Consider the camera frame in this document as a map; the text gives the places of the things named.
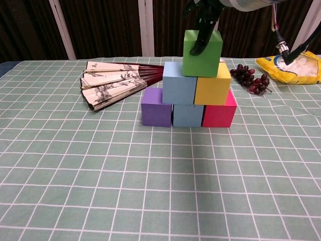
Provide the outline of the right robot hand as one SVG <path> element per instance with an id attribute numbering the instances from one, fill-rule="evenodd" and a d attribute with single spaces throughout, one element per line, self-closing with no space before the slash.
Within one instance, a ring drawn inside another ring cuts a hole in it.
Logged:
<path id="1" fill-rule="evenodd" d="M 198 15 L 197 23 L 199 33 L 194 46 L 190 50 L 190 54 L 193 56 L 200 55 L 206 49 L 215 24 L 225 8 L 220 1 L 188 1 L 183 10 L 184 18 L 197 7 L 200 7 L 201 10 Z"/>

